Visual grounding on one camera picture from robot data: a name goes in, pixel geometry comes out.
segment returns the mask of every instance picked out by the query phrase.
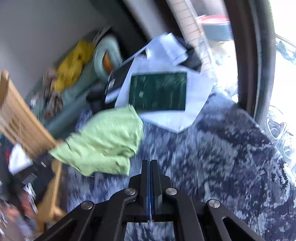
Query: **clothing pile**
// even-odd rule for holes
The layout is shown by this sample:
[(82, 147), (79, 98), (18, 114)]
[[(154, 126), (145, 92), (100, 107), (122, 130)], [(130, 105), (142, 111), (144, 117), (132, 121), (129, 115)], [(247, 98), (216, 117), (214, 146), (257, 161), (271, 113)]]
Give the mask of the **clothing pile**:
[(80, 77), (83, 66), (93, 57), (95, 45), (84, 40), (68, 54), (56, 70), (48, 68), (43, 75), (42, 90), (31, 100), (33, 108), (38, 100), (44, 100), (44, 118), (50, 120), (63, 110), (62, 92), (73, 86)]
[(111, 72), (107, 86), (93, 87), (86, 100), (94, 116), (50, 154), (85, 176), (129, 175), (129, 159), (142, 137), (141, 119), (177, 133), (189, 127), (214, 82), (198, 72), (194, 49), (180, 42), (172, 34), (153, 39)]
[(0, 135), (0, 232), (11, 240), (32, 238), (37, 225), (36, 205), (42, 200), (49, 182), (54, 177), (53, 158), (48, 154), (29, 159), (19, 144), (13, 146)]

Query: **white sheet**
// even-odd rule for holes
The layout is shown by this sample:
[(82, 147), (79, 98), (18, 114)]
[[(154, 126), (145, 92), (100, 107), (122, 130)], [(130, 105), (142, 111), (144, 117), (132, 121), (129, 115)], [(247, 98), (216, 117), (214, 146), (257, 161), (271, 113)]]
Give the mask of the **white sheet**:
[[(178, 40), (172, 33), (165, 33), (152, 39), (146, 46), (144, 46), (133, 56), (125, 60), (124, 63), (129, 62), (144, 51), (146, 53), (147, 59), (159, 60), (173, 66), (184, 62), (188, 58), (188, 54), (186, 53), (187, 49), (185, 49), (178, 42)], [(110, 103), (114, 101), (118, 96), (118, 93), (118, 89), (112, 91), (111, 93), (108, 93), (105, 99), (105, 103)]]
[(131, 76), (133, 74), (151, 74), (161, 72), (187, 72), (185, 111), (138, 112), (141, 119), (172, 132), (179, 133), (191, 126), (204, 106), (212, 90), (214, 80), (184, 66), (172, 66), (160, 60), (135, 57), (126, 79), (121, 87), (116, 107), (128, 104)]
[(28, 158), (22, 149), (20, 144), (16, 144), (11, 151), (9, 157), (8, 170), (12, 175), (17, 174), (18, 172), (26, 169), (31, 166), (33, 163), (30, 158)]

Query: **dark green notebook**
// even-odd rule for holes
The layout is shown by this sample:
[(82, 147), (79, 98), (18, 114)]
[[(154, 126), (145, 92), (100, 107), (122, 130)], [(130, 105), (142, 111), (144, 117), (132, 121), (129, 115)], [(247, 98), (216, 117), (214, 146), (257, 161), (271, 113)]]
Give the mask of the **dark green notebook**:
[(131, 77), (129, 104), (136, 110), (185, 110), (187, 73)]

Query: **yellow yarn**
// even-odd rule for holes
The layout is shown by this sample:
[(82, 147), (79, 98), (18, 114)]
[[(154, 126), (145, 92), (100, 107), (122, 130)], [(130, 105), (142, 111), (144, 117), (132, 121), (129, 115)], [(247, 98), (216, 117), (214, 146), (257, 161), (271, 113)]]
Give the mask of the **yellow yarn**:
[(83, 65), (92, 59), (94, 49), (95, 47), (91, 43), (84, 40), (79, 41), (75, 49), (59, 65), (58, 79), (53, 82), (52, 88), (61, 92), (74, 85), (81, 75)]

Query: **wooden slat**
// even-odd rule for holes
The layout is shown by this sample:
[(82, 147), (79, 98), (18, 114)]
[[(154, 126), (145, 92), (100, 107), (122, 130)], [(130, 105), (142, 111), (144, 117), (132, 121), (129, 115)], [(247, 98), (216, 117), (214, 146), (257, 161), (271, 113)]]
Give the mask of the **wooden slat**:
[(8, 91), (8, 72), (6, 70), (1, 72), (0, 76), (0, 108), (6, 98)]
[[(0, 78), (0, 132), (12, 144), (19, 142), (30, 157), (36, 157), (45, 150), (57, 146), (56, 140), (38, 121), (9, 79), (6, 70)], [(52, 162), (55, 177), (48, 185), (43, 200), (38, 205), (37, 221), (54, 221), (65, 213), (57, 206), (62, 163)]]

